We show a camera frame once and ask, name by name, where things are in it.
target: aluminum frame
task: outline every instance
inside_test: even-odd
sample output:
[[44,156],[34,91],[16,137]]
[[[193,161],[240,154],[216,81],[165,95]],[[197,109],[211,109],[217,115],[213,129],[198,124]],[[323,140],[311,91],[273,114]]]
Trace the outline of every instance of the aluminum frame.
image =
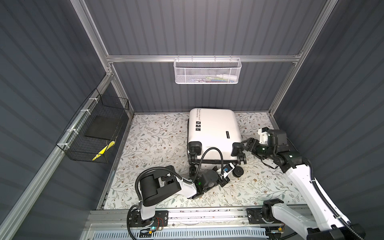
[[[233,111],[234,113],[268,113],[268,110],[262,111]],[[144,114],[189,114],[189,111],[181,111],[181,112],[139,112],[135,113],[135,115],[144,115]]]
[[[198,207],[157,209],[167,210],[168,226],[165,228],[212,228],[212,227],[272,227],[281,226],[280,223],[249,224],[247,208],[260,208],[261,206],[247,207]],[[306,218],[313,220],[314,217],[307,205],[289,205],[289,207]],[[93,210],[90,211],[85,223],[80,240],[93,238],[97,230],[125,230],[127,229],[126,218],[128,210]]]
[[280,89],[277,92],[275,99],[271,104],[271,107],[269,108],[269,112],[272,116],[276,113],[277,108],[279,107],[281,101],[283,100],[285,94],[288,91],[288,88],[291,86],[293,80],[295,79],[297,73],[303,65],[303,62],[307,58],[308,53],[310,52],[314,42],[319,36],[322,28],[325,25],[325,22],[328,20],[337,2],[338,0],[327,0],[327,2],[324,4],[323,9],[321,10],[311,32],[308,35],[308,38],[305,40],[304,45],[300,51],[299,61],[297,63],[294,63],[291,69],[288,71],[288,74],[285,77],[283,84],[280,86]]
[[268,118],[269,118],[269,120],[271,121],[271,124],[272,124],[273,129],[280,129],[279,126],[277,125],[277,122],[276,122],[276,120],[275,120],[275,118],[274,118],[273,115],[271,115],[270,113],[268,113]]
[[173,63],[177,61],[231,61],[241,59],[243,63],[289,62],[297,63],[300,55],[237,55],[237,56],[156,56],[156,55],[107,55],[109,63],[147,62],[147,63]]
[[[97,91],[95,90],[92,93],[88,101],[86,101],[82,107],[83,110],[89,108],[91,103],[94,101],[93,99],[96,98],[99,93],[105,92],[112,78],[113,76],[111,72],[108,72],[100,82],[99,86],[97,86]],[[69,129],[75,127],[84,114],[85,111],[80,111],[71,123]],[[60,139],[60,142],[65,142],[69,136],[70,132],[67,131],[66,134],[64,134],[64,136]],[[64,156],[65,153],[58,146],[55,146],[51,154],[45,160],[39,171],[36,173],[32,181],[29,183],[23,194],[17,200],[16,204],[0,225],[0,240],[10,240],[13,238]]]
[[106,72],[112,71],[113,75],[115,76],[114,80],[112,81],[112,86],[115,89],[117,95],[119,98],[126,98],[129,102],[129,117],[132,118],[134,114],[134,109],[132,108],[131,101],[129,101],[128,95],[124,90],[124,87],[122,86],[122,83],[120,81],[120,78],[116,72],[116,69],[114,66],[108,62],[107,55],[108,51],[105,47],[103,40],[100,36],[99,31],[97,30],[96,24],[93,21],[93,18],[91,16],[91,13],[85,3],[84,0],[71,0],[71,3],[73,5],[73,8],[76,11],[76,14],[78,15],[81,24],[83,25],[85,32],[87,33],[89,39],[91,40],[91,43],[93,45],[93,48],[95,49],[101,64],[103,65]]
[[124,150],[124,146],[125,146],[124,143],[127,141],[127,138],[129,135],[129,130],[131,129],[131,126],[132,126],[132,122],[133,122],[133,118],[129,118],[127,127],[125,128],[125,132],[124,132],[124,135],[123,135],[122,140],[121,140],[121,144],[119,146],[118,153],[116,154],[116,158],[115,158],[113,165],[111,167],[111,170],[109,172],[107,182],[104,185],[104,189],[103,189],[103,192],[101,193],[100,200],[99,200],[99,203],[97,205],[96,210],[102,210],[102,208],[103,208],[103,203],[104,203],[105,197],[107,195],[107,192],[111,188],[113,178],[115,177],[116,169],[119,165],[122,151]]

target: rubber wheel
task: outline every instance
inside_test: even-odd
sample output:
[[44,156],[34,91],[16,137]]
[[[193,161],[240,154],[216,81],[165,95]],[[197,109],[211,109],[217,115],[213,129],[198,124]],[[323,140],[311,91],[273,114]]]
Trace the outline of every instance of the rubber wheel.
[[191,153],[188,153],[188,163],[189,163],[189,165],[192,165],[192,156],[191,156]]
[[190,166],[189,167],[189,178],[193,179],[196,174],[196,167],[195,166]]
[[241,177],[244,174],[244,169],[240,166],[236,166],[235,169],[232,171],[232,174],[235,177]]

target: white suitcase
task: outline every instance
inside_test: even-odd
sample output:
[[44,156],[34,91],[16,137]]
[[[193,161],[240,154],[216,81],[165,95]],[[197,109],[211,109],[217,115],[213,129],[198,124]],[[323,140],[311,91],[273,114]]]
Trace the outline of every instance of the white suitcase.
[[[188,161],[191,165],[190,175],[194,174],[195,165],[200,162],[201,156],[210,147],[217,147],[222,152],[224,165],[230,162],[246,164],[241,141],[239,126],[232,110],[192,109],[189,112],[187,145]],[[210,150],[202,163],[201,169],[212,169],[213,164],[220,168],[219,152],[214,149]]]

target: dark gray wall panel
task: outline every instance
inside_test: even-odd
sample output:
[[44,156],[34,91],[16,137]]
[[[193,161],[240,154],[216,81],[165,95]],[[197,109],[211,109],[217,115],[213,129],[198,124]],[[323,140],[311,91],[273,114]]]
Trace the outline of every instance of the dark gray wall panel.
[[291,63],[243,63],[237,84],[176,84],[172,63],[115,63],[136,112],[268,110]]
[[[67,0],[0,1],[0,39],[2,222],[105,71]],[[78,238],[109,168],[64,159],[15,239]]]
[[384,2],[339,1],[275,118],[336,205],[382,228]]
[[110,55],[292,55],[325,0],[86,0]]

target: patterned floor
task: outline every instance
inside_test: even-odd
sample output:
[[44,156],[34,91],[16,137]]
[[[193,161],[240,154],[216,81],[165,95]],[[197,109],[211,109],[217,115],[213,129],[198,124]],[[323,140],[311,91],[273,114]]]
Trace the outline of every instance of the patterned floor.
[[[136,177],[154,166],[173,165],[182,176],[188,176],[188,114],[135,115],[104,209],[128,209],[138,203],[134,190]],[[262,127],[272,128],[267,113],[236,113],[243,140],[256,137]],[[231,181],[216,186],[202,197],[191,200],[173,195],[158,208],[219,207],[262,205],[264,200],[280,198],[286,204],[305,204],[293,183],[279,170],[264,166],[250,153],[242,165],[240,178],[230,174]]]

